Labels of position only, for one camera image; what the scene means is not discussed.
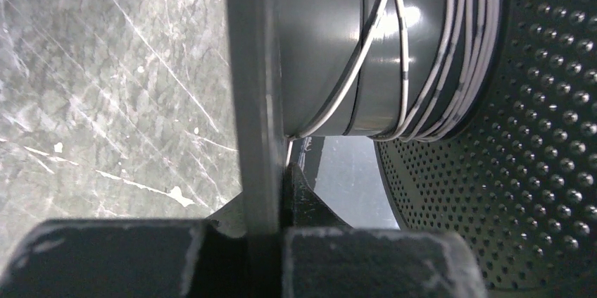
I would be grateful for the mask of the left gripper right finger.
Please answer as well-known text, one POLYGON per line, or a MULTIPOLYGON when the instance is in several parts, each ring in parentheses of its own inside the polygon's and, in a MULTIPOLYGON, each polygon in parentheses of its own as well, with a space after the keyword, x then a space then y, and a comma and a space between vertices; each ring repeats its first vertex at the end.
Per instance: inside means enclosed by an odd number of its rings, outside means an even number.
POLYGON ((283 297, 486 297, 481 271, 453 232, 352 228, 296 163, 283 181, 283 297))

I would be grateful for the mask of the black cable spool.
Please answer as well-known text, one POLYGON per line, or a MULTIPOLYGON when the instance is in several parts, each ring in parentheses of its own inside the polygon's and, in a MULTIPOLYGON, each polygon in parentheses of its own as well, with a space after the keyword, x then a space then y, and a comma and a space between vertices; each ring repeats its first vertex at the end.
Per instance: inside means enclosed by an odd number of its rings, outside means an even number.
POLYGON ((486 297, 596 296, 596 0, 226 2, 252 295, 282 296, 292 142, 352 135, 486 297))

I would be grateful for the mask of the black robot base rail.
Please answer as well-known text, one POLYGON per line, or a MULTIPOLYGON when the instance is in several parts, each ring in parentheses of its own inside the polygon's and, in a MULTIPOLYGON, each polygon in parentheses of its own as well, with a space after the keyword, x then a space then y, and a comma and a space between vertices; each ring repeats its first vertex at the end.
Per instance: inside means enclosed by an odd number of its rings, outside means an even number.
POLYGON ((315 189, 324 137, 306 137, 292 142, 289 161, 297 163, 305 175, 311 189, 315 189))

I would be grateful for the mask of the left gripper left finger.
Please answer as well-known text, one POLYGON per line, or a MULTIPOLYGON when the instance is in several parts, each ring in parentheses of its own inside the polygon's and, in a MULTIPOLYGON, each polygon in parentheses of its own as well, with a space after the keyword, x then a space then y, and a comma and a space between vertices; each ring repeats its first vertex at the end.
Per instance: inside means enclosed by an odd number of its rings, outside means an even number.
POLYGON ((243 297, 242 198, 207 218, 51 219, 18 243, 2 297, 243 297))

